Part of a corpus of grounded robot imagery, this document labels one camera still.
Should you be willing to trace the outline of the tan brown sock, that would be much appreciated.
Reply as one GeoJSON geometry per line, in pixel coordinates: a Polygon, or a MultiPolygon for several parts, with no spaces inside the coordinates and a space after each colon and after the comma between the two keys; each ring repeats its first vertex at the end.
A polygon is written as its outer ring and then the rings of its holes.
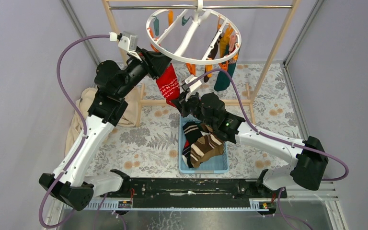
{"type": "Polygon", "coordinates": [[[205,123],[199,123],[200,131],[203,135],[213,134],[213,129],[206,125],[205,123]]]}

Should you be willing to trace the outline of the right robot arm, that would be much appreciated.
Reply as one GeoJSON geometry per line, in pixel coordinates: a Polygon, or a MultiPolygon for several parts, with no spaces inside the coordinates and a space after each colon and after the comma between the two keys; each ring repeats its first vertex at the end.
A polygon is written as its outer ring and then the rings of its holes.
{"type": "Polygon", "coordinates": [[[172,103],[182,117],[191,115],[198,119],[218,139],[252,146],[287,162],[286,166],[261,172],[255,185],[259,196],[268,197],[279,188],[291,185],[312,191],[319,189],[328,158],[316,152],[323,150],[317,138],[288,138],[249,125],[243,117],[226,111],[224,102],[214,93],[195,94],[186,99],[183,92],[172,103]]]}

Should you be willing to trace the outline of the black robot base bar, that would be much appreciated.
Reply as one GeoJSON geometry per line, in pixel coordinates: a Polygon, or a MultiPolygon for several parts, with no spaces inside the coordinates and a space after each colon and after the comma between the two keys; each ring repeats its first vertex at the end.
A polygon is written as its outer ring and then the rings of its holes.
{"type": "Polygon", "coordinates": [[[286,192],[270,190],[258,179],[202,179],[202,178],[134,178],[122,176],[118,191],[108,193],[110,198],[125,198],[134,208],[251,208],[251,201],[262,199],[269,203],[286,192]]]}

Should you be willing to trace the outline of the black sock with beige stripes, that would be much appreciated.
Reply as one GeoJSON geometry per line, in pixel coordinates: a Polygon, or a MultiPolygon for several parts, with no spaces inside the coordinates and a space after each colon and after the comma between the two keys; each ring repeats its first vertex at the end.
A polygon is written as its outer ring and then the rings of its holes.
{"type": "Polygon", "coordinates": [[[189,168],[193,168],[193,164],[191,163],[191,145],[196,143],[196,141],[203,136],[201,123],[197,123],[194,121],[187,122],[183,126],[185,143],[182,151],[182,158],[185,165],[189,168]]]}

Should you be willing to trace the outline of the dark brown sock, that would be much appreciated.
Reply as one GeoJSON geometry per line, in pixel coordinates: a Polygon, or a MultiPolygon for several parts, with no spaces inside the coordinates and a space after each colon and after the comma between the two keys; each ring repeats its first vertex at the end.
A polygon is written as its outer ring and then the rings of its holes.
{"type": "MultiPolygon", "coordinates": [[[[208,55],[208,59],[215,59],[217,52],[218,52],[218,47],[219,47],[219,42],[220,42],[221,36],[218,37],[218,39],[216,40],[216,42],[214,43],[213,48],[211,49],[209,55],[208,55]]],[[[204,72],[208,72],[212,70],[212,65],[205,65],[205,71],[204,72]]],[[[212,74],[207,74],[203,77],[203,81],[204,83],[207,83],[209,81],[209,79],[211,78],[212,74]]]]}

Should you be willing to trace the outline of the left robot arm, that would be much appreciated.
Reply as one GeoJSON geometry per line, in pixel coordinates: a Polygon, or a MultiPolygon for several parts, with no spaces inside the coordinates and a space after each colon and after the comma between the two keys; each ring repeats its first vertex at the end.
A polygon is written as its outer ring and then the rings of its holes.
{"type": "Polygon", "coordinates": [[[128,106],[127,94],[146,76],[158,79],[170,65],[171,58],[160,52],[140,48],[137,51],[138,57],[130,57],[124,69],[112,60],[97,66],[94,79],[97,92],[81,133],[63,162],[39,179],[52,197],[76,211],[105,193],[123,197],[129,192],[130,185],[125,181],[128,176],[118,170],[91,177],[86,172],[99,147],[122,118],[128,106]]]}

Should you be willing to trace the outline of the brown striped sock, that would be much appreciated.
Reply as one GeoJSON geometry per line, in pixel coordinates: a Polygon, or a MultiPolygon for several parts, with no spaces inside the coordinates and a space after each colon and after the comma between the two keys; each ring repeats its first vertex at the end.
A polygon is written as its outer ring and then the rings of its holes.
{"type": "Polygon", "coordinates": [[[196,143],[191,145],[191,163],[194,168],[198,168],[202,163],[212,157],[221,156],[224,153],[225,142],[217,138],[214,134],[207,134],[200,137],[196,143]]]}

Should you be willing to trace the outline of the red patterned sock pair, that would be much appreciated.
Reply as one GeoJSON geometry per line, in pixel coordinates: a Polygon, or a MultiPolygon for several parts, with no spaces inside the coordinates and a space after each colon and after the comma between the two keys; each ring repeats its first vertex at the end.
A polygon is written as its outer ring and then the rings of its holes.
{"type": "Polygon", "coordinates": [[[156,80],[156,83],[166,103],[176,108],[173,100],[179,98],[180,86],[172,64],[166,68],[160,78],[156,80]]]}

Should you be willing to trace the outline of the white round clip hanger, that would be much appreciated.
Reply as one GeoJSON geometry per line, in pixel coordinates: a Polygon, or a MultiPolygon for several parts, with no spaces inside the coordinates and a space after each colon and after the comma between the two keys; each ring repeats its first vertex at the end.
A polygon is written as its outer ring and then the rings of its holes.
{"type": "Polygon", "coordinates": [[[204,6],[204,2],[202,0],[198,0],[196,5],[180,4],[172,6],[158,6],[154,8],[157,10],[150,15],[150,17],[147,19],[146,22],[147,35],[149,36],[150,44],[157,51],[161,52],[165,56],[171,58],[172,60],[195,65],[219,64],[224,61],[233,59],[235,56],[237,56],[242,45],[241,33],[237,28],[237,26],[228,17],[224,16],[222,13],[217,12],[216,9],[231,9],[231,8],[235,9],[239,8],[239,6],[204,6]],[[154,38],[152,36],[152,33],[150,32],[151,29],[150,23],[154,21],[159,14],[173,9],[181,9],[182,12],[171,23],[169,23],[169,26],[163,31],[162,34],[154,38]],[[187,32],[185,33],[181,44],[178,46],[176,51],[172,53],[166,48],[162,47],[161,43],[176,27],[177,23],[186,15],[187,11],[190,9],[194,10],[194,15],[191,18],[192,24],[189,26],[187,32]],[[193,37],[198,27],[201,25],[203,21],[205,21],[212,14],[215,15],[218,18],[218,20],[221,21],[222,23],[218,24],[218,28],[215,30],[216,33],[214,35],[214,38],[212,39],[210,45],[208,46],[205,54],[202,56],[201,59],[184,57],[183,54],[190,45],[190,42],[193,40],[193,37]],[[224,29],[228,30],[230,46],[232,47],[232,49],[230,50],[230,53],[228,55],[224,55],[223,57],[218,59],[209,59],[208,55],[214,48],[214,45],[217,42],[219,36],[225,32],[224,29]]]}

